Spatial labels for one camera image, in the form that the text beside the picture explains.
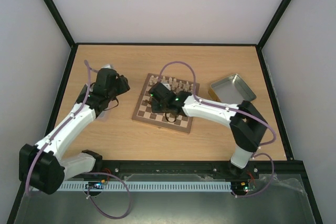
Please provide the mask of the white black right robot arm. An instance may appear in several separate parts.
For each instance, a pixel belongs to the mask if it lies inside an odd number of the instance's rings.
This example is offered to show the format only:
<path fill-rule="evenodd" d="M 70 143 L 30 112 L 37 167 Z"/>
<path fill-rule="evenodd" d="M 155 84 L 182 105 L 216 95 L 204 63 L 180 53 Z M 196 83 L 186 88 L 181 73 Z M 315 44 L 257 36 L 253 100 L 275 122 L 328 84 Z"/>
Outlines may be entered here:
<path fill-rule="evenodd" d="M 158 82 L 149 90 L 152 112 L 203 118 L 231 129 L 236 148 L 230 158 L 229 172 L 239 178 L 247 172 L 247 163 L 267 129 L 267 122 L 250 102 L 226 104 L 202 99 L 191 92 L 174 93 Z"/>

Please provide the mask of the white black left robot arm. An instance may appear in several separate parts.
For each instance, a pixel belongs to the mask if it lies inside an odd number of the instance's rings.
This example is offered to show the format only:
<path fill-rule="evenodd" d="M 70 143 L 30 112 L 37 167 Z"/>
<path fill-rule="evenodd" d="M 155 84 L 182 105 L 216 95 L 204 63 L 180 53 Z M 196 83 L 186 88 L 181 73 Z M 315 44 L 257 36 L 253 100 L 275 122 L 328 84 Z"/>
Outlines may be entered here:
<path fill-rule="evenodd" d="M 102 156 L 89 150 L 63 158 L 75 138 L 107 110 L 111 101 L 129 91 L 125 76 L 114 69 L 101 68 L 96 81 L 83 86 L 69 114 L 35 145 L 25 144 L 19 151 L 19 179 L 25 192 L 34 187 L 48 195 L 57 191 L 63 181 L 102 169 Z"/>

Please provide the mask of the wooden chess board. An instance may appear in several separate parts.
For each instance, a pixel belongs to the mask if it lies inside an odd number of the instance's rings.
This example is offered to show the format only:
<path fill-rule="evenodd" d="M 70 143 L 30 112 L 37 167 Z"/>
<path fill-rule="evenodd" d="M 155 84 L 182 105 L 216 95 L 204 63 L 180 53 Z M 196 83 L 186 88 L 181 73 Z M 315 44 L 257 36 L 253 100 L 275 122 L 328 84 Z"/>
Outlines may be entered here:
<path fill-rule="evenodd" d="M 183 133 L 190 133 L 193 118 L 188 116 L 178 115 L 177 117 L 167 113 L 153 113 L 151 109 L 151 96 L 146 92 L 146 82 L 149 79 L 148 73 L 144 81 L 140 96 L 133 111 L 132 120 L 151 124 L 160 128 L 166 128 Z"/>

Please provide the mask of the metal tin lid left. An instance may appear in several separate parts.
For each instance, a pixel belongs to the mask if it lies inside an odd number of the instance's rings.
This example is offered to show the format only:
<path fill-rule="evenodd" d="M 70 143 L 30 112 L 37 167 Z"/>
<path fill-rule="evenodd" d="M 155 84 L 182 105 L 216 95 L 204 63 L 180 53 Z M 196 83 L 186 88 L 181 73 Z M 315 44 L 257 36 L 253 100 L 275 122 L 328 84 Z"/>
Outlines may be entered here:
<path fill-rule="evenodd" d="M 108 120 L 110 114 L 110 110 L 102 111 L 100 115 L 96 118 L 96 120 L 105 122 Z"/>

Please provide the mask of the metal tin tray right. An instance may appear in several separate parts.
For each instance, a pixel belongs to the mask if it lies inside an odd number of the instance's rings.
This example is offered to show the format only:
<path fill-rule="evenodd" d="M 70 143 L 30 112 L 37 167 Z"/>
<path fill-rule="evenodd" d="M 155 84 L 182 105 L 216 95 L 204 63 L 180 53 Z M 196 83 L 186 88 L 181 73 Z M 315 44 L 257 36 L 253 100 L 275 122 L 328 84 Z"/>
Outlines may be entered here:
<path fill-rule="evenodd" d="M 212 100 L 229 104 L 241 104 L 243 101 L 252 102 L 257 98 L 237 73 L 213 82 L 208 94 Z"/>

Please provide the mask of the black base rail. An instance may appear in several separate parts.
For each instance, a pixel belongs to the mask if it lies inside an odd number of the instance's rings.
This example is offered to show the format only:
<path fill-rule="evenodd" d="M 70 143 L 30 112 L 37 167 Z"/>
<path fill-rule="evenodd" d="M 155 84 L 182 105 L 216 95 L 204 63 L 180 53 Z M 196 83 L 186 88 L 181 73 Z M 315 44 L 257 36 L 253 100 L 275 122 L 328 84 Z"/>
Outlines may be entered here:
<path fill-rule="evenodd" d="M 198 175 L 228 182 L 248 180 L 251 177 L 274 172 L 280 174 L 303 174 L 305 167 L 302 161 L 250 161 L 246 168 L 235 168 L 229 161 L 118 161 L 102 160 L 94 166 L 93 172 L 109 171 L 121 177 L 131 174 L 167 174 Z"/>

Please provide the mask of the black enclosure frame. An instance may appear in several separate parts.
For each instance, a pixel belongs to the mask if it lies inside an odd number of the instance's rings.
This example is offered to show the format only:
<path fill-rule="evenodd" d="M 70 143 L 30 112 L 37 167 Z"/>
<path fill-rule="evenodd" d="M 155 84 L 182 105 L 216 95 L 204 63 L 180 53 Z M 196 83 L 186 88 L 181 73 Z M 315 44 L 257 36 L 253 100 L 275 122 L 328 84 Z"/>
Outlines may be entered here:
<path fill-rule="evenodd" d="M 51 112 L 51 116 L 48 122 L 48 126 L 46 128 L 47 131 L 49 131 L 51 129 L 52 126 L 55 125 L 56 123 L 56 116 L 58 114 L 58 111 L 60 109 L 60 105 L 61 105 L 61 101 L 63 99 L 64 96 L 64 92 L 65 92 L 65 88 L 66 88 L 66 84 L 68 82 L 69 76 L 70 76 L 70 71 L 75 59 L 75 53 L 77 52 L 78 46 L 81 44 L 79 42 L 75 42 L 72 38 L 72 36 L 70 35 L 70 32 L 68 30 L 68 28 L 66 27 L 64 20 L 61 17 L 61 14 L 59 13 L 55 3 L 53 0 L 43 0 L 44 3 L 46 4 L 49 12 L 52 14 L 54 20 L 56 21 L 58 27 L 60 28 L 63 36 L 65 37 L 67 43 L 69 44 L 71 51 L 68 57 L 68 61 L 66 63 L 66 67 L 64 70 L 64 74 L 60 83 L 60 87 L 58 89 L 58 93 L 55 99 L 55 103 L 53 106 L 53 110 Z M 280 136 L 282 137 L 282 144 L 284 145 L 285 149 L 287 150 L 286 155 L 287 158 L 291 158 L 293 157 L 293 153 L 289 144 L 289 140 L 288 140 L 288 136 L 287 133 L 285 132 L 285 126 L 282 120 L 282 117 L 280 115 L 280 108 L 278 103 L 276 102 L 276 98 L 275 98 L 275 91 L 274 88 L 271 85 L 271 81 L 270 81 L 270 74 L 268 72 L 268 70 L 266 69 L 266 62 L 265 62 L 265 58 L 263 56 L 262 53 L 262 49 L 265 46 L 267 40 L 269 39 L 270 35 L 272 34 L 272 32 L 274 31 L 274 29 L 276 28 L 278 22 L 280 21 L 281 17 L 283 16 L 285 10 L 287 9 L 288 5 L 290 4 L 291 0 L 282 0 L 280 5 L 278 6 L 275 14 L 273 15 L 270 23 L 268 24 L 264 34 L 262 35 L 259 43 L 257 44 L 224 44 L 224 43 L 200 43 L 200 42 L 192 42 L 192 43 L 181 43 L 181 42 L 177 42 L 177 43 L 172 43 L 172 42 L 163 42 L 163 43 L 159 43 L 159 42 L 154 42 L 154 43 L 150 43 L 150 42 L 100 42 L 100 43 L 93 43 L 91 42 L 90 45 L 132 45 L 132 46 L 252 46 L 256 48 L 257 51 L 257 55 L 258 55 L 258 59 L 259 59 L 259 63 L 261 66 L 261 70 L 262 73 L 264 75 L 264 80 L 266 83 L 266 87 L 268 90 L 268 94 L 270 97 L 270 101 L 272 104 L 272 109 L 273 112 L 275 114 L 275 118 L 277 121 L 277 125 L 280 129 Z"/>

